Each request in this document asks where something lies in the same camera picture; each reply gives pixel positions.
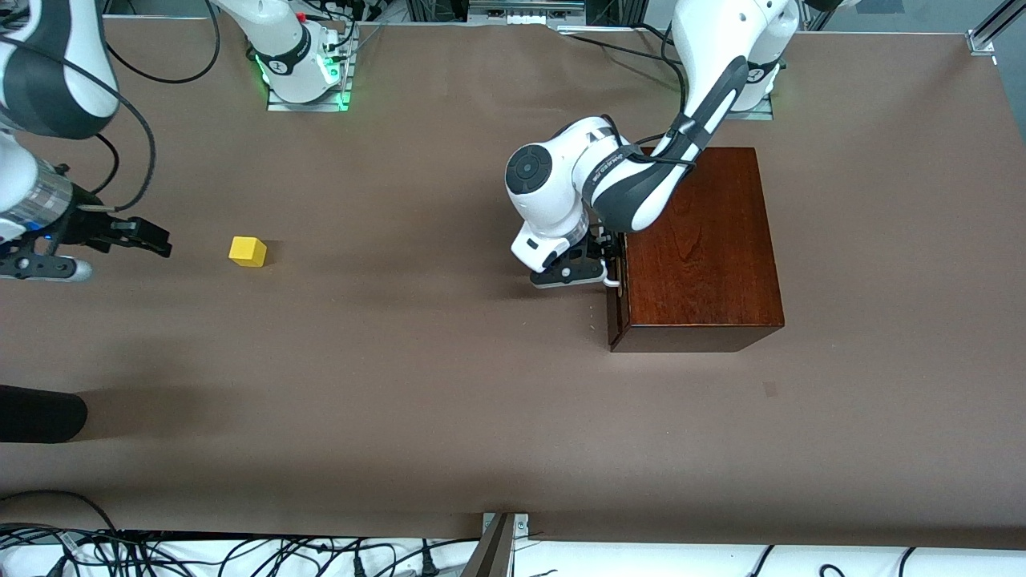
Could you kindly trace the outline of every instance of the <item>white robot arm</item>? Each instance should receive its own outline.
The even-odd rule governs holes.
[[[309,102],[339,82],[336,31],[301,22],[285,0],[214,0],[253,44],[271,89],[288,102]],[[94,211],[94,193],[15,142],[13,131],[87,139],[118,111],[95,0],[30,0],[29,21],[0,43],[0,277],[76,281],[88,263],[56,255],[61,244],[107,253],[112,244],[170,256],[167,231],[140,218]],[[93,76],[87,78],[60,60]],[[47,246],[36,253],[38,241]]]
[[[238,23],[256,51],[265,82],[281,100],[307,103],[341,81],[337,31],[301,21],[285,0],[211,1]]]
[[[506,188],[524,224],[512,251],[535,271],[531,281],[604,281],[608,255],[589,232],[587,208],[613,232],[655,222],[726,113],[754,107],[773,89],[797,22],[795,0],[679,0],[672,30],[688,91],[652,156],[608,117],[579,120],[517,150]]]

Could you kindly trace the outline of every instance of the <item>table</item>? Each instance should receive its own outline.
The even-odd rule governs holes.
[[[208,26],[108,35],[173,76]],[[126,528],[468,535],[521,509],[554,537],[1024,542],[1026,150],[961,37],[797,36],[776,120],[712,143],[757,149],[787,326],[632,355],[607,351],[600,287],[529,286],[501,177],[588,114],[665,129],[659,63],[542,27],[392,27],[349,113],[267,113],[224,28],[193,84],[117,68],[159,147],[135,214],[173,257],[83,252],[88,283],[0,284],[0,382],[85,391],[94,417],[88,440],[0,448],[4,492],[78,490]],[[145,165],[132,122],[108,131],[112,200]],[[109,166],[95,142],[23,142],[84,185]],[[231,263],[234,235],[273,263]]]

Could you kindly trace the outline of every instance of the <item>metal bracket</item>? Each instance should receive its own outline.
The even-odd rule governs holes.
[[[983,45],[977,44],[977,36],[975,30],[970,30],[965,33],[965,43],[969,45],[969,51],[974,56],[992,56],[994,55],[994,43],[987,41]]]
[[[526,513],[486,513],[484,536],[460,577],[509,577],[513,540],[526,536]]]
[[[1026,12],[1026,0],[1003,0],[979,26],[965,33],[974,56],[994,56],[994,39]]]

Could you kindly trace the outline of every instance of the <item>brown wooden box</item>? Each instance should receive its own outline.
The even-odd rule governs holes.
[[[734,352],[784,325],[755,149],[706,150],[659,220],[623,240],[614,351]]]

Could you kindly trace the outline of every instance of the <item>black object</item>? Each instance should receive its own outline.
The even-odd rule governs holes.
[[[541,145],[522,147],[506,164],[506,187],[513,194],[542,188],[552,174],[552,155]]]
[[[204,2],[206,3],[206,11],[210,14],[210,24],[213,25],[213,55],[210,56],[210,61],[206,63],[206,66],[203,67],[203,70],[197,72],[196,74],[193,74],[192,76],[187,76],[185,78],[161,78],[159,76],[154,76],[147,72],[143,72],[142,70],[132,66],[131,63],[121,57],[121,54],[117,53],[114,50],[114,48],[111,47],[111,44],[109,42],[106,43],[107,50],[111,53],[112,56],[115,57],[115,60],[124,65],[125,68],[134,72],[135,74],[139,74],[143,78],[148,78],[150,80],[153,80],[154,82],[160,82],[162,84],[187,84],[189,82],[192,82],[193,80],[198,80],[203,76],[205,76],[207,72],[210,72],[210,69],[213,68],[213,65],[218,63],[218,56],[221,54],[221,28],[218,26],[218,14],[213,11],[213,5],[210,4],[209,0],[204,0]]]
[[[601,278],[606,270],[604,262],[621,256],[620,242],[615,235],[591,231],[569,251],[548,264],[544,272],[530,273],[530,282],[536,286],[570,284]]]
[[[431,556],[431,549],[428,548],[428,540],[422,539],[421,542],[423,543],[422,549],[424,551],[421,555],[421,577],[436,577],[441,572],[435,567],[435,560]]]
[[[762,554],[759,555],[759,562],[755,565],[755,569],[748,574],[748,577],[758,577],[759,573],[762,573],[762,566],[766,563],[766,557],[770,556],[770,551],[773,550],[777,545],[766,545],[766,548],[762,549]]]
[[[805,0],[805,4],[821,12],[832,12],[836,10],[837,6],[840,6],[840,3],[843,1],[844,0]]]
[[[0,443],[65,443],[87,414],[75,394],[0,385]]]
[[[57,166],[64,175],[68,167]],[[132,217],[118,219],[110,213],[89,213],[78,209],[82,205],[97,205],[100,199],[76,184],[72,205],[54,223],[38,231],[23,234],[17,240],[0,246],[0,276],[17,279],[50,278],[68,279],[75,275],[78,264],[74,259],[56,256],[61,244],[82,244],[107,254],[111,245],[127,248],[143,248],[163,258],[171,256],[170,234],[157,225]],[[35,246],[40,238],[48,241],[46,251],[40,255]]]

